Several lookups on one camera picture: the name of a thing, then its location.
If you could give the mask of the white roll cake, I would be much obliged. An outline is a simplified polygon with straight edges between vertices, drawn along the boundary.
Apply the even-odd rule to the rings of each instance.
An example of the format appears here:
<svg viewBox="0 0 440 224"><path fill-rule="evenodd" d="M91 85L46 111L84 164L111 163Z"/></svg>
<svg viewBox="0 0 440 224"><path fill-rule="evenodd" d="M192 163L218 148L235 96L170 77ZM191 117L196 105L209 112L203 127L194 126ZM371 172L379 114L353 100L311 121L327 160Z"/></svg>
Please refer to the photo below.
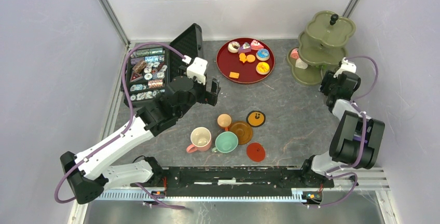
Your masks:
<svg viewBox="0 0 440 224"><path fill-rule="evenodd" d="M295 67L298 69L307 69L308 64L305 63L302 59L298 58L295 62Z"/></svg>

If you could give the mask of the pink roll cake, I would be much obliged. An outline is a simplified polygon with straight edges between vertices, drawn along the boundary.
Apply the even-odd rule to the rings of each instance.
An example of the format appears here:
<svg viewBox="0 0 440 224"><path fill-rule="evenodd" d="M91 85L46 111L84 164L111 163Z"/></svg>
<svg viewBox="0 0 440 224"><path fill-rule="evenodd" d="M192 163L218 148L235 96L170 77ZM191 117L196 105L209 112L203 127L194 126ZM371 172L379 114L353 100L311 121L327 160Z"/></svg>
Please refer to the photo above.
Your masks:
<svg viewBox="0 0 440 224"><path fill-rule="evenodd" d="M290 52L290 58L297 60L299 58L298 48L292 49Z"/></svg>

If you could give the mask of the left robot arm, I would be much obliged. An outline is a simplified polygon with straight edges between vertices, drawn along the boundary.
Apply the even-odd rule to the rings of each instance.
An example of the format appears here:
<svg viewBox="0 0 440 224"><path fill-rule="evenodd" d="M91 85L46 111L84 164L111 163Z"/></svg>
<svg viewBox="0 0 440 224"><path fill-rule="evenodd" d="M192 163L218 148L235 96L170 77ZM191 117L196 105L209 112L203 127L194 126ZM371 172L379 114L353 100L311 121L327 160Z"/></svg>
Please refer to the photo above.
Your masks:
<svg viewBox="0 0 440 224"><path fill-rule="evenodd" d="M215 106L220 90L217 79L212 80L211 90L207 90L196 77L175 77L164 92L159 92L106 139L77 154L67 151L60 156L64 176L56 187L55 200L63 203L58 193L64 181L74 194L70 200L78 204L89 203L105 190L122 185L159 185L163 172L155 158L117 166L113 163L139 144L176 125L196 103Z"/></svg>

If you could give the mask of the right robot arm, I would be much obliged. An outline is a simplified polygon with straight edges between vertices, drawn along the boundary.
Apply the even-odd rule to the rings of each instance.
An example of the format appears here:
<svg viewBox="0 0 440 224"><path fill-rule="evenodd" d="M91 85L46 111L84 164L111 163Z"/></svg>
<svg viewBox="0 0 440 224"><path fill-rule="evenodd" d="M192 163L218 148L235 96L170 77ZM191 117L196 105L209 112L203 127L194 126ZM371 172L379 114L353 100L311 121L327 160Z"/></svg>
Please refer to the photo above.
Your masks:
<svg viewBox="0 0 440 224"><path fill-rule="evenodd" d="M320 84L329 111L339 119L328 152L312 155L300 171L300 181L312 187L338 169L371 169L377 161L385 123L360 111L351 102L361 78L353 72L327 71Z"/></svg>

